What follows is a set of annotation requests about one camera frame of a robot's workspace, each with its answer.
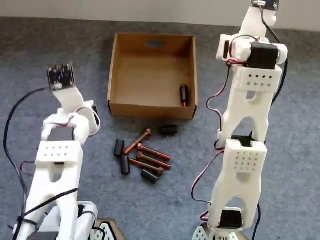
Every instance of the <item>white bracket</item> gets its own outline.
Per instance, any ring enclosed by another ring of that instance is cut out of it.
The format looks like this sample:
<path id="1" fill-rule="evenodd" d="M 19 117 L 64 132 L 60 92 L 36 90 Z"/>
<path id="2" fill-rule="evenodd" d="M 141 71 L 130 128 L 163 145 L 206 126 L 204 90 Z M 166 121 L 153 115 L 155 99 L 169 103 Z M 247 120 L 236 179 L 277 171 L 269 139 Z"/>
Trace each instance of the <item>white bracket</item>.
<path id="1" fill-rule="evenodd" d="M 77 141 L 42 141 L 35 161 L 35 173 L 26 202 L 26 212 L 63 192 L 79 187 L 83 150 Z M 56 203 L 61 222 L 57 240 L 75 238 L 78 192 L 59 198 Z M 40 221 L 48 206 L 30 213 L 25 218 Z M 35 226 L 22 223 L 17 240 L 26 240 L 35 231 Z"/>
<path id="2" fill-rule="evenodd" d="M 222 129 L 218 132 L 218 146 L 223 147 L 240 122 L 250 117 L 253 120 L 253 138 L 264 143 L 269 127 L 268 116 L 274 92 L 282 76 L 282 69 L 275 70 L 235 67 L 228 106 L 223 114 Z M 248 92 L 254 92 L 247 99 Z"/>
<path id="3" fill-rule="evenodd" d="M 209 225 L 219 232 L 223 209 L 228 202 L 237 197 L 243 200 L 241 209 L 243 228 L 253 224 L 261 195 L 261 173 L 266 160 L 267 148 L 262 142 L 252 141 L 251 147 L 243 147 L 238 140 L 226 141 L 222 171 L 215 182 L 211 206 L 209 206 Z"/>

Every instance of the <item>bolt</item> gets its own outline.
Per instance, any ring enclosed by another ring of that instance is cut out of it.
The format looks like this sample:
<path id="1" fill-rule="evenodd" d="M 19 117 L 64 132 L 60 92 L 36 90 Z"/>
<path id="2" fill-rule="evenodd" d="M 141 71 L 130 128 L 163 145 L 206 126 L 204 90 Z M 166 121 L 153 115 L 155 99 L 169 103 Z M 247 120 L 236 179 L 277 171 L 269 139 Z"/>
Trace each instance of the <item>bolt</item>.
<path id="1" fill-rule="evenodd" d="M 138 145 L 136 146 L 136 149 L 137 149 L 138 151 L 145 151 L 145 152 L 147 152 L 147 153 L 153 154 L 153 155 L 155 155 L 155 156 L 158 156 L 158 157 L 160 157 L 160 158 L 163 158 L 163 159 L 166 160 L 166 161 L 170 161 L 170 159 L 171 159 L 170 156 L 165 155 L 165 154 L 162 153 L 162 152 L 153 150 L 153 149 L 151 149 L 151 148 L 149 148 L 149 147 L 146 147 L 146 146 L 142 145 L 142 143 L 138 143 Z"/>
<path id="2" fill-rule="evenodd" d="M 145 161 L 150 162 L 152 164 L 160 165 L 161 167 L 164 167 L 165 169 L 170 169 L 171 168 L 171 165 L 169 165 L 167 163 L 164 163 L 162 161 L 156 160 L 156 159 L 154 159 L 152 157 L 143 155 L 143 153 L 141 151 L 138 151 L 136 153 L 136 158 L 145 160 Z"/>
<path id="3" fill-rule="evenodd" d="M 133 158 L 130 158 L 129 159 L 130 163 L 134 164 L 134 165 L 137 165 L 141 168 L 144 168 L 144 169 L 150 169 L 152 171 L 155 171 L 158 173 L 159 176 L 162 176 L 165 172 L 165 169 L 163 167 L 155 167 L 155 166 L 151 166 L 149 164 L 146 164 L 146 163 L 143 163 L 143 162 L 140 162 L 140 161 L 137 161 Z"/>
<path id="4" fill-rule="evenodd" d="M 125 151 L 124 154 L 127 155 L 128 153 L 130 153 L 136 146 L 138 143 L 140 143 L 143 139 L 145 139 L 147 136 L 151 136 L 151 129 L 146 129 L 144 134 L 139 137 L 136 141 L 134 141 L 134 143 L 132 143 Z"/>

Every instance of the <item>cardboard box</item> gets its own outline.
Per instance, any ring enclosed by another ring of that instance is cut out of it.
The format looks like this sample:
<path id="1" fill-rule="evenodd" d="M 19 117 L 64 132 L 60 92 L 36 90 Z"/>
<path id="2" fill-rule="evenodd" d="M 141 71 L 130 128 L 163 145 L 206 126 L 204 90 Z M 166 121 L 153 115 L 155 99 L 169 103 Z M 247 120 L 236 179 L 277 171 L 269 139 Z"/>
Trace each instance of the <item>cardboard box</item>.
<path id="1" fill-rule="evenodd" d="M 189 88 L 187 107 L 181 84 Z M 113 116 L 191 120 L 198 104 L 195 37 L 116 34 L 107 99 Z"/>

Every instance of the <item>white robotic arm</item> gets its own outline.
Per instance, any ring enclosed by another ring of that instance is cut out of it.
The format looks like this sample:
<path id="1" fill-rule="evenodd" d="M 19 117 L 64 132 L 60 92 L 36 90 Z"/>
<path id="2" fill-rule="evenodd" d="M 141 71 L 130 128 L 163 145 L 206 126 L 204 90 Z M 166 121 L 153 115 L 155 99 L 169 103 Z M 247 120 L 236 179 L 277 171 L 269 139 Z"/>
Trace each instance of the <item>white robotic arm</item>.
<path id="1" fill-rule="evenodd" d="M 251 1 L 240 32 L 220 37 L 216 58 L 230 63 L 233 79 L 227 109 L 217 133 L 217 146 L 224 151 L 224 156 L 208 205 L 211 237 L 234 237 L 234 232 L 250 228 L 254 221 L 267 155 L 268 116 L 283 74 L 278 65 L 288 57 L 285 45 L 272 44 L 266 38 L 267 28 L 263 24 L 263 21 L 270 26 L 276 23 L 278 3 Z M 254 92 L 251 99 L 247 97 L 249 92 Z M 252 134 L 233 135 L 245 118 L 253 120 Z M 227 206 L 234 198 L 243 200 L 242 208 Z M 200 239 L 196 237 L 199 235 L 195 233 L 193 239 Z"/>
<path id="2" fill-rule="evenodd" d="M 100 119 L 94 102 L 84 102 L 76 88 L 71 63 L 49 68 L 47 72 L 50 89 L 62 108 L 43 122 L 25 215 L 13 233 L 17 231 L 17 240 L 87 240 L 98 210 L 92 202 L 77 202 L 82 145 L 99 131 Z M 38 228 L 48 207 L 41 204 L 56 196 L 57 206 Z M 82 212 L 90 214 L 80 216 L 80 205 Z"/>

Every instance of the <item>floor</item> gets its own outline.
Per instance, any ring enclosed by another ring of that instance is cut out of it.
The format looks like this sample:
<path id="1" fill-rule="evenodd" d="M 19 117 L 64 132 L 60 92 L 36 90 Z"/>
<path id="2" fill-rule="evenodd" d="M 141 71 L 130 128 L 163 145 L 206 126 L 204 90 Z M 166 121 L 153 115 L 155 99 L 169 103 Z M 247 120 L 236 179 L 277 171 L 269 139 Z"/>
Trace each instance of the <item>floor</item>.
<path id="1" fill-rule="evenodd" d="M 73 61 L 76 84 L 98 107 L 100 133 L 84 146 L 78 199 L 92 201 L 100 217 L 115 218 L 128 240 L 190 240 L 206 204 L 192 201 L 191 185 L 215 155 L 218 119 L 206 100 L 223 84 L 227 69 L 215 59 L 220 34 L 239 29 L 208 25 L 108 22 L 59 19 L 0 18 L 0 126 L 25 93 L 47 86 L 46 67 Z M 113 157 L 118 138 L 133 141 L 144 128 L 154 131 L 163 121 L 111 117 L 107 87 L 115 33 L 167 33 L 196 36 L 198 110 L 192 121 L 177 123 L 175 137 L 154 135 L 147 144 L 172 156 L 172 169 L 156 184 L 143 182 L 132 167 L 123 177 Z M 289 49 L 289 70 L 283 91 L 269 115 L 268 155 L 262 174 L 262 221 L 258 240 L 318 240 L 320 229 L 320 33 L 277 30 Z M 224 110 L 228 91 L 214 101 Z M 35 159 L 42 121 L 59 107 L 49 92 L 32 96 L 17 110 L 8 146 L 17 163 Z M 248 134 L 244 122 L 238 133 Z M 10 239 L 19 215 L 22 191 L 16 174 L 0 151 L 0 233 Z M 220 173 L 220 157 L 196 189 L 209 200 Z M 26 177 L 28 186 L 31 177 Z M 252 229 L 244 231 L 251 238 Z"/>

